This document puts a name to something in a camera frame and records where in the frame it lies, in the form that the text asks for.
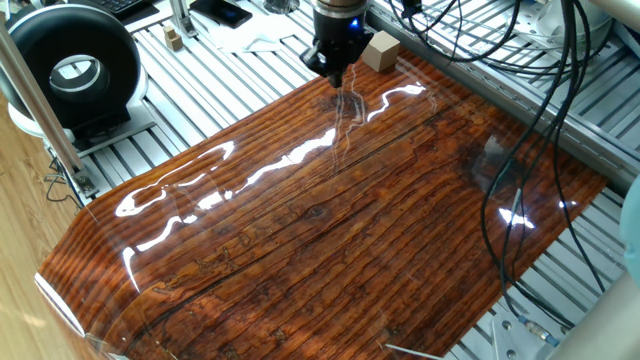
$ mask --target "black ring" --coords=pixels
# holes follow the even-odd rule
[[[116,18],[95,7],[73,4],[45,7],[23,19],[11,27],[11,37],[64,128],[73,131],[125,109],[138,84],[140,56]],[[107,86],[100,94],[70,99],[50,86],[54,67],[75,55],[92,56],[104,66]],[[4,72],[0,89],[18,111],[30,116]]]

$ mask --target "black cable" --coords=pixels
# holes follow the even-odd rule
[[[491,54],[496,52],[498,49],[500,49],[502,47],[502,45],[504,45],[505,43],[507,43],[511,39],[511,34],[513,33],[513,29],[515,28],[516,23],[518,21],[518,14],[520,12],[520,4],[521,3],[522,3],[522,0],[515,0],[515,5],[514,5],[514,8],[513,8],[513,15],[511,16],[511,22],[509,23],[509,27],[505,31],[502,39],[500,41],[498,41],[496,44],[494,44],[489,50],[485,51],[484,53],[478,54],[478,55],[472,55],[471,57],[468,57],[468,58],[461,58],[461,57],[456,57],[454,55],[447,55],[447,54],[437,50],[436,48],[434,48],[433,46],[431,46],[429,44],[428,35],[426,35],[427,33],[425,33],[425,37],[424,38],[422,37],[422,34],[420,33],[420,30],[418,30],[416,28],[415,24],[413,23],[413,18],[412,17],[409,17],[409,24],[411,26],[411,31],[416,36],[418,36],[418,38],[423,42],[423,44],[427,48],[429,48],[431,50],[434,50],[436,53],[438,53],[440,56],[443,56],[445,59],[449,60],[450,62],[469,63],[469,62],[474,62],[474,61],[477,61],[477,60],[482,60],[482,59],[488,58],[489,56],[491,56]],[[404,24],[404,21],[402,20],[402,18],[398,14],[398,10],[396,9],[396,6],[393,3],[393,0],[389,0],[389,5],[391,6],[391,9],[392,9],[394,15],[396,16],[396,19],[401,24],[403,24],[402,25],[403,27],[406,28],[406,26],[405,26],[406,24]]]
[[[456,34],[456,41],[453,44],[453,52],[452,52],[453,57],[455,57],[456,50],[458,50],[458,41],[460,40],[460,34],[462,33],[462,4],[460,3],[460,0],[458,0],[458,11],[460,12],[460,24],[458,25],[458,33]]]
[[[565,101],[563,102],[558,114],[556,115],[555,119],[552,122],[552,130],[549,134],[547,134],[547,136],[545,137],[545,141],[544,144],[542,145],[542,148],[540,149],[540,151],[538,152],[538,155],[536,156],[536,158],[534,159],[534,161],[531,163],[531,166],[529,167],[529,169],[527,170],[527,172],[525,173],[524,177],[521,180],[521,185],[519,188],[518,193],[516,194],[516,199],[514,200],[514,204],[517,203],[518,196],[520,196],[521,194],[521,190],[520,189],[524,189],[524,186],[529,178],[529,176],[531,175],[533,169],[535,168],[535,165],[537,164],[538,160],[540,159],[540,157],[542,156],[542,154],[545,152],[547,146],[549,145],[550,139],[553,135],[554,132],[554,128],[556,126],[559,126],[560,122],[564,120],[564,118],[566,117],[569,107],[571,105],[571,102],[573,100],[573,97],[575,96],[574,93],[577,93],[577,86],[576,83],[579,79],[579,74],[577,73],[577,71],[579,70],[579,68],[577,66],[575,66],[578,61],[577,61],[577,51],[575,48],[575,42],[573,41],[573,39],[575,38],[575,17],[573,16],[573,5],[571,5],[571,1],[570,0],[561,0],[563,2],[563,6],[565,6],[564,11],[563,11],[563,16],[564,16],[564,21],[565,21],[565,47],[563,49],[563,54],[567,53],[568,50],[571,50],[571,56],[572,56],[572,63],[573,63],[573,67],[572,67],[572,76],[571,76],[571,83],[569,86],[569,92],[567,94],[567,98],[565,99]],[[557,88],[557,84],[555,86],[552,85],[551,90],[553,90],[555,92]],[[506,259],[506,251],[507,251],[507,245],[508,245],[508,239],[509,239],[509,234],[511,231],[511,227],[513,224],[513,213],[512,213],[512,219],[509,222],[509,224],[507,225],[507,230],[506,230],[506,235],[505,235],[505,241],[503,243],[503,253],[502,253],[502,257],[501,257],[501,261],[500,261],[500,281],[502,284],[502,289],[503,292],[506,293],[506,276],[508,275],[506,273],[506,269],[505,269],[505,259]],[[507,305],[509,306],[510,310],[513,312],[515,309],[513,308],[513,306],[510,304],[511,302],[511,298],[509,297],[508,294],[505,295],[505,301],[507,302]]]
[[[545,137],[545,134],[547,133],[547,131],[550,131],[552,128],[553,128],[553,122],[549,123],[549,125],[547,125],[547,127],[545,127],[544,130],[542,130],[542,132],[539,134],[539,136],[536,137],[534,142],[527,148],[527,150],[524,152],[524,155],[522,156],[523,159],[526,160],[529,157],[529,152],[531,150],[533,150],[533,148],[538,145],[538,142],[540,141],[540,139]],[[522,214],[522,218],[524,219],[525,218],[524,189],[521,189],[520,197],[521,197],[521,199],[520,199],[520,213]],[[511,276],[514,279],[516,277],[516,262],[520,258],[520,252],[522,251],[522,246],[524,245],[524,240],[526,238],[526,231],[527,231],[527,227],[526,226],[522,226],[522,234],[520,235],[520,242],[518,243],[518,248],[516,249],[516,254],[515,254],[513,260],[511,261]]]
[[[69,186],[69,183],[68,183],[68,181],[65,179],[65,177],[63,175],[64,168],[62,167],[62,165],[60,164],[60,162],[58,161],[57,158],[53,158],[51,160],[51,163],[49,163],[49,168],[51,170],[54,170],[56,173],[55,174],[47,174],[44,177],[44,182],[50,182],[49,187],[47,188],[47,193],[46,193],[47,201],[59,203],[59,202],[64,202],[66,200],[71,200],[74,203],[74,205],[76,206],[76,210],[81,209],[82,207],[78,203],[78,200],[76,198],[74,198],[73,196],[71,196],[71,195],[66,195],[62,199],[54,199],[53,197],[51,197],[51,190],[53,189],[53,186],[55,184],[63,184],[63,185]]]
[[[583,25],[585,27],[585,43],[586,43],[586,47],[587,47],[587,52],[589,51],[589,47],[591,46],[590,43],[590,35],[589,35],[589,31],[588,31],[588,22],[587,22],[587,16],[585,14],[584,8],[582,7],[582,5],[576,1],[576,8],[578,10],[578,13],[580,14],[582,21],[583,21]],[[577,39],[576,36],[574,34],[574,38],[572,39],[572,46],[577,46]],[[584,74],[580,75],[580,82],[582,81],[582,79],[584,79]],[[600,276],[598,275],[598,272],[596,271],[595,267],[593,266],[593,264],[591,263],[591,260],[589,259],[589,256],[587,255],[587,253],[584,251],[584,248],[582,247],[582,244],[580,243],[580,241],[578,240],[578,237],[576,236],[575,230],[573,229],[573,225],[571,224],[571,217],[569,216],[569,209],[567,207],[567,203],[565,201],[564,198],[564,193],[562,191],[562,184],[560,183],[560,175],[558,172],[558,142],[560,139],[560,132],[562,131],[562,126],[564,125],[564,122],[561,122],[558,125],[558,131],[556,133],[556,137],[555,137],[555,142],[554,142],[554,151],[553,151],[553,177],[554,177],[554,181],[556,183],[556,188],[558,189],[558,196],[560,197],[560,202],[562,204],[562,213],[564,214],[564,217],[567,221],[568,227],[569,227],[569,232],[571,233],[571,237],[573,238],[576,247],[578,248],[578,250],[580,251],[580,254],[582,255],[582,257],[584,258],[585,263],[587,264],[587,266],[589,267],[589,270],[591,271],[591,273],[593,274],[593,277],[596,279],[596,283],[598,284],[598,287],[600,287],[600,290],[604,293],[605,292],[605,287],[602,283],[602,280],[600,279]]]
[[[565,43],[568,44],[569,43],[568,34],[565,34],[565,40],[566,40]],[[560,64],[562,65],[562,67],[564,67],[566,65],[568,56],[569,56],[568,46],[564,46],[563,47],[563,51],[562,51],[562,55],[561,55],[561,59],[560,59]],[[522,134],[522,136],[517,141],[517,143],[514,146],[514,148],[509,153],[509,155],[503,160],[502,164],[499,166],[498,171],[496,173],[496,176],[493,178],[493,180],[491,182],[491,185],[489,186],[489,188],[487,190],[487,193],[486,193],[486,195],[485,195],[485,197],[483,198],[483,201],[482,201],[481,211],[480,211],[480,220],[481,220],[480,221],[480,225],[481,225],[481,230],[482,230],[482,238],[483,238],[483,241],[485,243],[485,246],[487,247],[489,255],[491,256],[493,262],[496,264],[496,266],[499,269],[500,268],[504,269],[504,266],[500,265],[500,261],[499,261],[498,257],[496,256],[496,253],[493,250],[493,247],[491,245],[491,241],[489,240],[489,235],[488,235],[487,225],[486,225],[486,222],[487,222],[486,221],[486,209],[487,209],[487,205],[488,205],[488,202],[489,202],[489,197],[491,196],[491,193],[493,193],[493,190],[495,189],[495,187],[497,185],[497,182],[498,182],[498,179],[499,179],[499,174],[501,174],[506,169],[507,165],[510,163],[510,161],[513,158],[513,156],[516,153],[516,151],[518,151],[520,146],[522,146],[524,141],[533,132],[533,129],[535,128],[535,126],[537,125],[538,121],[542,117],[542,114],[544,113],[544,111],[546,110],[547,106],[549,105],[549,103],[551,101],[551,97],[555,93],[555,90],[557,89],[561,79],[562,79],[562,74],[557,73],[555,75],[555,77],[554,77],[554,80],[553,80],[553,83],[551,85],[551,88],[550,88],[549,92],[547,93],[546,97],[543,99],[542,104],[538,108],[538,111],[536,112],[536,114],[535,114],[535,116],[533,118],[532,124],[525,131],[525,133]],[[540,307],[542,309],[545,309],[546,311],[552,313],[556,318],[562,319],[562,321],[565,323],[565,325],[569,325],[568,327],[572,327],[573,324],[569,320],[564,318],[564,316],[562,316],[562,314],[559,314],[557,311],[555,311],[555,309],[552,309],[552,308],[546,306],[546,304],[544,304],[539,299],[537,299],[535,296],[531,295],[524,288],[522,288],[517,282],[515,282],[513,280],[513,278],[508,276],[508,274],[505,274],[504,271],[501,271],[501,282],[503,280],[506,280],[509,283],[511,283],[524,297],[529,299],[536,306],[538,306],[538,307]],[[506,292],[506,285],[503,286],[503,295],[505,296],[505,301],[507,302],[509,310],[512,311],[512,313],[515,316],[518,316],[519,313],[515,310],[515,308],[511,304],[511,298],[510,298],[509,294]]]
[[[564,4],[565,6],[568,6],[568,10],[565,9],[565,13],[569,14],[568,15],[568,19],[566,20],[567,23],[567,32],[565,34],[565,36],[569,36],[570,37],[570,45],[569,47],[571,48],[572,52],[571,52],[571,56],[572,56],[572,62],[574,64],[574,66],[572,67],[572,77],[571,77],[571,85],[569,87],[569,92],[567,94],[567,98],[565,100],[565,102],[563,103],[563,106],[561,107],[560,111],[558,112],[558,115],[556,117],[556,119],[554,119],[552,125],[557,126],[557,129],[554,129],[555,126],[552,127],[552,129],[557,130],[556,132],[556,138],[555,138],[555,143],[556,146],[554,147],[554,177],[557,179],[556,180],[556,186],[558,187],[558,192],[559,195],[561,197],[562,200],[562,204],[563,204],[563,212],[565,213],[565,219],[567,220],[567,223],[569,224],[569,228],[570,230],[572,229],[572,225],[571,225],[571,220],[568,216],[568,209],[566,207],[566,202],[564,202],[564,196],[562,195],[562,189],[559,183],[559,175],[558,175],[558,171],[557,171],[557,152],[558,152],[558,146],[557,146],[557,141],[559,139],[559,134],[561,132],[561,128],[562,125],[564,123],[564,119],[566,118],[566,115],[568,113],[569,107],[571,102],[573,101],[573,99],[575,98],[575,96],[577,95],[579,89],[580,89],[580,85],[584,79],[584,76],[586,74],[586,66],[588,64],[589,61],[589,57],[585,56],[582,61],[583,61],[583,66],[582,68],[575,66],[576,64],[578,64],[578,60],[577,60],[577,34],[576,34],[576,23],[575,23],[575,14],[573,13],[573,5],[571,3],[566,3]],[[583,9],[581,9],[581,5],[577,3],[576,1],[576,7],[579,11],[579,13],[581,14],[583,23],[585,24],[585,27],[588,29],[588,22],[586,19],[586,14],[584,14]],[[588,31],[585,31],[585,34],[587,34],[586,37],[586,51],[585,53],[589,53],[590,50],[590,35],[588,34]],[[531,167],[529,168],[529,170],[527,171],[527,173],[525,174],[525,176],[523,177],[523,181],[522,181],[522,185],[521,185],[521,189],[524,189],[524,183],[526,182],[528,176],[531,173],[531,170],[533,169],[533,167],[535,166],[535,163],[537,163],[540,155],[546,150],[546,147],[548,145],[549,142],[549,138],[550,136],[553,134],[553,130],[545,137],[545,143],[542,147],[542,149],[540,150],[540,152],[538,153],[538,156],[536,156],[536,159],[534,160],[534,162],[532,163]],[[517,197],[521,196],[521,191],[519,191],[519,193],[516,195],[516,200],[514,200],[514,204],[515,202],[518,200]],[[506,252],[506,246],[507,246],[507,241],[508,241],[508,234],[510,232],[510,228],[513,222],[513,213],[512,213],[512,218],[511,221],[508,224],[507,227],[507,235],[505,236],[505,243],[504,243],[504,248],[503,248],[503,254],[502,254],[502,262],[500,264],[501,266],[501,284],[503,286],[503,292],[506,290],[506,283],[505,283],[505,273],[504,271],[504,259],[505,259],[505,252]],[[579,248],[581,248],[581,245],[579,244],[579,241],[577,240],[577,237],[575,237],[575,233],[572,233],[574,235],[574,240],[576,241],[576,244]],[[588,260],[588,257],[586,255],[586,253],[584,253],[584,251],[581,251],[583,257],[585,257],[585,262],[587,262],[588,264],[590,264],[590,261]],[[592,270],[592,272],[594,273],[594,276],[596,277],[597,281],[599,282],[599,284],[601,283],[599,280],[599,276],[597,275],[597,273],[595,272],[595,269],[593,268],[592,265],[590,265],[590,269]],[[510,304],[510,297],[508,295],[505,296],[505,300],[507,302],[507,305],[510,307],[510,310],[513,312],[515,309],[513,308],[513,306]]]
[[[593,51],[593,53],[591,53],[589,55],[588,61],[585,62],[581,61],[581,63],[579,64],[581,67],[582,66],[587,66],[588,62],[593,60],[596,56],[600,55],[600,53],[602,52],[602,50],[606,47],[607,43],[609,42],[609,39],[611,38],[611,36],[613,35],[614,32],[614,27],[613,25],[609,26],[609,30],[607,31],[607,34],[605,35],[603,41],[600,43],[600,45],[598,45],[598,48],[596,50]],[[529,65],[518,65],[518,64],[514,64],[514,63],[509,63],[507,61],[502,61],[502,60],[498,60],[498,59],[487,59],[484,61],[487,65],[489,65],[490,67],[494,68],[494,69],[498,69],[498,70],[502,70],[502,71],[508,71],[508,72],[513,72],[516,74],[524,74],[524,75],[536,75],[536,76],[552,76],[555,75],[554,72],[536,72],[536,71],[532,71],[533,69],[535,70],[558,70],[559,69],[559,65],[555,65],[555,66],[529,66]],[[564,70],[563,71],[563,75],[568,74],[570,72],[570,70]]]
[[[458,6],[460,6],[460,1],[459,0],[452,0],[449,5],[447,5],[447,7],[442,10],[442,12],[440,13],[440,15],[435,18],[435,20],[433,20],[433,22],[431,23],[431,25],[427,24],[427,28],[420,31],[421,34],[426,34],[428,33],[431,29],[433,29],[434,26],[438,25],[440,23],[440,21],[442,21],[442,19],[445,17],[445,15],[447,15],[447,13],[451,10],[451,8],[453,8],[453,5],[456,4],[456,1],[458,2]],[[460,23],[462,23],[462,14],[460,14]]]
[[[67,171],[64,169],[62,164],[60,164],[60,160],[58,160],[58,158],[54,158],[54,161],[56,162],[56,167],[57,167],[58,173],[62,174],[65,177],[67,185],[69,186],[69,188],[71,188],[71,191],[73,191],[73,195],[75,195],[76,200],[78,201],[78,204],[80,204],[79,205],[80,208],[83,208],[84,207],[84,203],[82,202],[82,199],[80,199],[80,195],[78,195],[78,192],[76,191],[76,188],[73,186],[73,183],[71,182],[71,178],[69,178],[69,174],[67,174]]]

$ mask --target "keyboard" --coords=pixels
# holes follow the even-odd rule
[[[144,0],[89,0],[113,14],[118,20],[131,16],[148,1]]]

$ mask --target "black device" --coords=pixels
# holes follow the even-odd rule
[[[124,20],[149,4],[147,0],[88,0],[101,6],[118,20]]]
[[[141,64],[122,23],[98,7],[77,3],[26,7],[16,18],[22,20],[8,24],[8,32],[63,128],[80,140],[130,119],[126,104],[138,85]],[[66,79],[55,71],[74,57],[92,59],[85,73]],[[3,71],[0,90],[16,110],[31,116]]]
[[[196,0],[189,7],[232,29],[247,22],[253,14],[224,0]]]
[[[373,33],[365,29],[367,0],[316,0],[313,6],[313,47],[300,60],[316,74],[342,87],[342,76],[358,61]]]

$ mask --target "metal bracket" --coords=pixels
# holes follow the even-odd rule
[[[493,349],[496,360],[544,360],[553,348],[536,338],[511,313],[493,317]]]
[[[191,22],[191,15],[189,15],[189,7],[187,6],[186,0],[170,0],[171,2],[171,11],[173,12],[173,16],[171,16],[171,21],[173,24],[180,30],[180,32],[187,37],[194,37],[198,35],[198,31],[193,26]]]
[[[82,195],[84,195],[85,198],[88,199],[98,193],[98,189],[93,185],[93,182],[91,182],[87,169],[82,169],[73,174],[73,180],[78,185],[78,189],[80,189],[80,192],[82,192]]]

